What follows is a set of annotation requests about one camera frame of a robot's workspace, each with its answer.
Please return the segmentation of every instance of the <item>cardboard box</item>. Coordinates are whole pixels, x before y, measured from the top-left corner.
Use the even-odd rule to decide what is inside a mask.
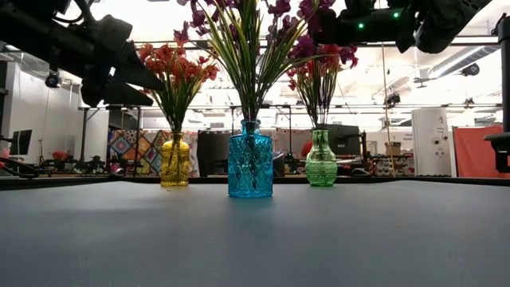
[[[388,143],[384,143],[384,146],[386,146],[386,155],[391,155],[391,152],[393,152],[393,155],[401,155],[402,152],[401,142],[391,142],[391,151],[390,145]]]

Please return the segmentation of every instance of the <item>table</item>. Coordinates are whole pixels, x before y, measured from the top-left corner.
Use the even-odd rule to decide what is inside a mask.
[[[509,286],[510,188],[0,191],[0,286]]]

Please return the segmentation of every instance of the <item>white wall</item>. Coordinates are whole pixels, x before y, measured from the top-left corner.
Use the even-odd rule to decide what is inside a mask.
[[[406,129],[390,129],[390,140],[392,142],[402,143],[402,150],[413,149],[413,131],[411,128]],[[367,132],[367,141],[377,142],[377,152],[379,154],[386,153],[386,147],[384,143],[388,142],[387,130],[381,130],[377,132]]]
[[[43,80],[22,72],[17,63],[7,68],[2,134],[12,137],[15,131],[33,130],[27,163],[38,163],[41,155],[51,159],[54,151],[74,152],[74,124],[79,95],[69,90],[48,89]]]
[[[108,117],[109,111],[88,111],[87,117],[87,131],[85,134],[85,149],[84,160],[89,161],[94,155],[101,157],[101,160],[106,159],[106,150],[108,145]],[[81,135],[83,128],[83,111],[77,113],[75,124],[75,138],[76,143],[74,146],[75,158],[80,159],[81,154]]]

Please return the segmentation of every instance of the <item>ceiling pipe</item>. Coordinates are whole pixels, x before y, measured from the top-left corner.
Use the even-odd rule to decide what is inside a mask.
[[[438,79],[440,77],[447,76],[476,63],[480,59],[487,57],[500,49],[501,47],[498,45],[466,47],[438,65],[430,68],[427,76],[429,79]]]

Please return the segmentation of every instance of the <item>vase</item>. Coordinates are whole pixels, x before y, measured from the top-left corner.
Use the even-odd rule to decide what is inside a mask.
[[[317,128],[312,134],[312,150],[306,158],[306,178],[313,187],[332,187],[336,179],[336,157],[328,141],[329,129]]]
[[[229,138],[229,195],[273,195],[273,142],[260,134],[260,121],[242,121],[242,133]]]
[[[190,170],[190,146],[181,132],[172,132],[171,140],[161,148],[161,186],[187,187]]]

